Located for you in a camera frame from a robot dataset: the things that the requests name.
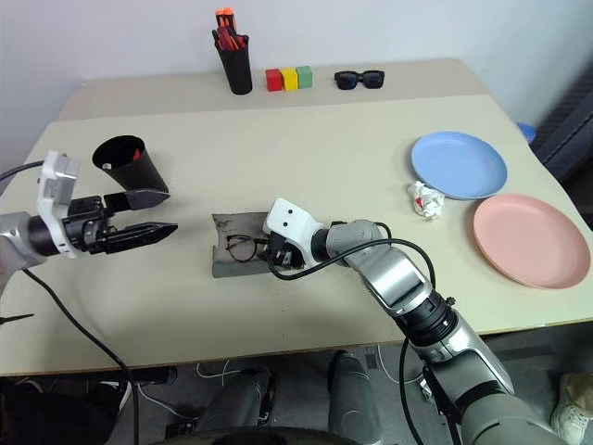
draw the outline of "red block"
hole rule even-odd
[[[266,70],[268,91],[282,91],[282,73],[278,69]]]

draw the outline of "white wall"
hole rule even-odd
[[[218,69],[221,6],[250,35],[254,68],[456,57],[534,124],[593,54],[593,0],[0,1],[0,172],[80,80]]]

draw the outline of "pink plate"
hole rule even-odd
[[[492,264],[527,286],[577,285],[591,264],[587,242],[573,222],[534,197],[487,199],[473,216],[473,233]]]

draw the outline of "yellow block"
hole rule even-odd
[[[295,68],[283,68],[280,70],[282,73],[282,85],[284,90],[292,91],[298,89],[298,74]]]

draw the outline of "beige table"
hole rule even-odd
[[[35,272],[82,324],[133,366],[401,339],[346,268],[331,267],[290,283],[268,274],[210,276],[217,242],[211,213],[265,211],[275,198],[285,197],[319,221],[383,221],[395,236],[420,244],[433,258],[438,289],[457,299],[458,309],[481,333],[593,317],[591,275],[571,289],[542,291],[497,272],[473,241],[476,202],[448,200],[443,217],[429,223],[412,212],[405,187],[413,181],[413,142],[439,130],[466,132],[495,146],[506,160],[504,192],[556,206],[593,246],[561,187],[459,62],[384,68],[385,88],[376,91],[336,90],[333,68],[314,70],[315,86],[308,91],[268,94],[258,77],[255,91],[241,97],[229,94],[219,74],[82,87],[29,160],[42,159],[50,149],[66,152],[82,160],[76,197],[117,192],[116,183],[90,158],[109,137],[136,134],[145,140],[172,197],[156,209],[121,214],[115,222],[119,227],[175,222],[180,228],[151,247],[76,261],[52,258]],[[0,198],[0,211],[35,213],[36,174],[24,172],[12,182]],[[40,287],[17,273],[0,299],[0,313],[25,312],[35,316],[1,328],[1,375],[114,367]]]

